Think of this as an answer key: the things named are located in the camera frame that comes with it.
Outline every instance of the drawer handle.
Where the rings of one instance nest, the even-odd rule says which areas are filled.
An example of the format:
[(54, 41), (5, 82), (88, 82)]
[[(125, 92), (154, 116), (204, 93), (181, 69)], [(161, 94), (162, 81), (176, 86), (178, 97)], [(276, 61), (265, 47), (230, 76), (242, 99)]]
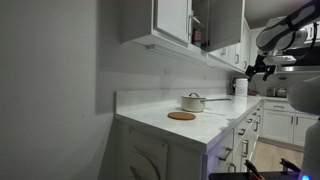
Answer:
[(249, 119), (249, 120), (247, 121), (247, 123), (252, 123), (252, 121), (253, 121), (253, 119)]
[(238, 133), (238, 135), (243, 136), (246, 133), (246, 129), (241, 129), (241, 132)]
[(231, 172), (231, 168), (232, 168), (232, 167), (233, 167), (233, 172), (236, 173), (236, 172), (237, 172), (237, 166), (236, 166), (235, 164), (233, 164), (233, 163), (231, 163), (231, 164), (229, 165), (228, 173)]
[(225, 157), (219, 157), (220, 161), (227, 161), (227, 159), (228, 159), (229, 155), (231, 154), (231, 152), (233, 151), (233, 149), (227, 147), (226, 151), (228, 151), (227, 155)]
[(244, 67), (243, 69), (247, 68), (247, 61), (243, 61), (244, 62)]
[(258, 117), (259, 117), (259, 124), (261, 124), (262, 117), (260, 115), (258, 115)]
[(254, 122), (254, 123), (256, 123), (256, 128), (254, 129), (254, 132), (257, 132), (257, 131), (258, 131), (258, 128), (259, 128), (259, 122), (256, 121), (256, 122)]
[(242, 154), (242, 157), (246, 158), (249, 154), (249, 140), (244, 140), (242, 143), (246, 145), (246, 151)]
[(275, 108), (280, 108), (280, 109), (284, 110), (283, 106), (273, 106), (273, 110), (276, 110)]

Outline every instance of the white container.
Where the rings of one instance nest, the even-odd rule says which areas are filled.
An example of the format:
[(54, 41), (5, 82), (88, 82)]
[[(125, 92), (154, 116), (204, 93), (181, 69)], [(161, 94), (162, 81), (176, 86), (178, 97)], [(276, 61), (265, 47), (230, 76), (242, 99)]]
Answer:
[(239, 78), (236, 79), (236, 84), (234, 85), (236, 89), (236, 96), (247, 96), (248, 94), (248, 79)]

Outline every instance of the wooden cutting board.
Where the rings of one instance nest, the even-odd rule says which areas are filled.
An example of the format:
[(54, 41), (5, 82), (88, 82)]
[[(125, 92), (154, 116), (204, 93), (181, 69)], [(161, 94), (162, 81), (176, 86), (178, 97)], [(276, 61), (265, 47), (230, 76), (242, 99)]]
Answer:
[(168, 114), (169, 118), (176, 119), (176, 120), (194, 120), (196, 116), (191, 113), (185, 113), (185, 112), (171, 112)]

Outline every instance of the cabinet handle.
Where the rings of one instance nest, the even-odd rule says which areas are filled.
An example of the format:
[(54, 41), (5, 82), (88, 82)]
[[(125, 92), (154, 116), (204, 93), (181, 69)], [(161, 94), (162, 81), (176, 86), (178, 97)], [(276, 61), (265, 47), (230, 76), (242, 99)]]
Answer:
[(281, 108), (282, 110), (284, 110), (283, 106), (273, 106), (273, 110), (275, 110), (275, 108)]
[(260, 115), (258, 115), (258, 117), (259, 117), (259, 124), (261, 124), (262, 117)]
[(189, 15), (189, 27), (188, 27), (188, 34), (192, 36), (192, 26), (193, 26), (193, 15)]
[(231, 163), (231, 164), (229, 165), (228, 173), (231, 172), (231, 167), (233, 167), (233, 172), (236, 173), (236, 172), (237, 172), (237, 166), (236, 166), (235, 164), (233, 164), (233, 163)]
[(226, 55), (226, 51), (227, 51), (227, 49), (226, 49), (226, 48), (223, 48), (221, 55)]
[(236, 54), (236, 64), (239, 64), (239, 62), (240, 62), (240, 55), (239, 54)]
[(246, 129), (241, 129), (241, 132), (238, 133), (238, 135), (243, 136), (246, 133)]
[(231, 152), (233, 151), (233, 149), (227, 147), (226, 151), (228, 151), (228, 153), (227, 153), (227, 155), (225, 157), (220, 157), (219, 156), (219, 160), (220, 161), (227, 161), (227, 159), (228, 159), (229, 155), (231, 154)]
[(246, 158), (249, 154), (249, 140), (243, 140), (242, 143), (246, 145), (246, 152), (242, 154), (242, 157)]
[(310, 38), (312, 39), (313, 36), (313, 26), (310, 27)]
[(252, 123), (252, 121), (253, 121), (253, 119), (249, 119), (249, 120), (247, 121), (247, 123)]
[(256, 128), (254, 129), (254, 132), (257, 132), (257, 131), (258, 131), (258, 128), (259, 128), (259, 122), (256, 121), (256, 122), (254, 122), (254, 123), (256, 123)]
[(247, 68), (247, 61), (244, 61), (244, 67), (243, 69)]

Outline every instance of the under-cabinet light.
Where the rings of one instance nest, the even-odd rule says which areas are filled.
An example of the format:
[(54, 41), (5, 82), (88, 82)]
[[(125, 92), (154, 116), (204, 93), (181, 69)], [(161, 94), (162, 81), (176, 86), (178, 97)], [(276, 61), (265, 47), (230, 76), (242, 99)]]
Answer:
[(179, 52), (176, 52), (176, 51), (172, 51), (170, 49), (164, 48), (164, 47), (159, 46), (159, 45), (153, 44), (153, 45), (147, 46), (147, 49), (150, 50), (150, 51), (156, 52), (156, 53), (160, 53), (160, 54), (163, 54), (163, 55), (167, 55), (167, 56), (173, 57), (175, 59), (191, 62), (193, 64), (201, 64), (201, 65), (205, 65), (206, 64), (204, 61), (196, 60), (193, 57), (187, 56), (185, 54), (182, 54), (182, 53), (179, 53)]

